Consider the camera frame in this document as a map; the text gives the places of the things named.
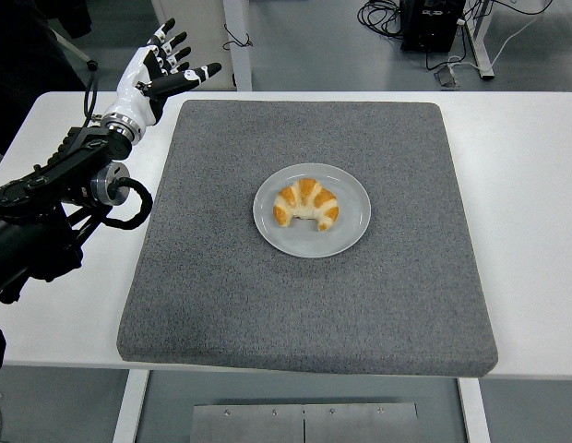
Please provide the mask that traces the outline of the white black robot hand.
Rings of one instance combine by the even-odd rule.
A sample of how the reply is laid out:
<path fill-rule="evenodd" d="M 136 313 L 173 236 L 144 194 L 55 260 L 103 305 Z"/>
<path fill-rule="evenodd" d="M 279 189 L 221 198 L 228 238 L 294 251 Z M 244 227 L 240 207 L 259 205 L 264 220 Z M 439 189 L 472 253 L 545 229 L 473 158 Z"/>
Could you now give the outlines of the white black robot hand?
<path fill-rule="evenodd" d="M 182 45 L 187 33 L 170 37 L 174 26 L 170 18 L 137 49 L 119 80 L 116 100 L 102 116 L 102 127 L 124 134 L 134 144 L 161 120 L 169 98 L 197 88 L 221 71 L 219 63 L 191 67 L 185 60 L 191 48 Z"/>

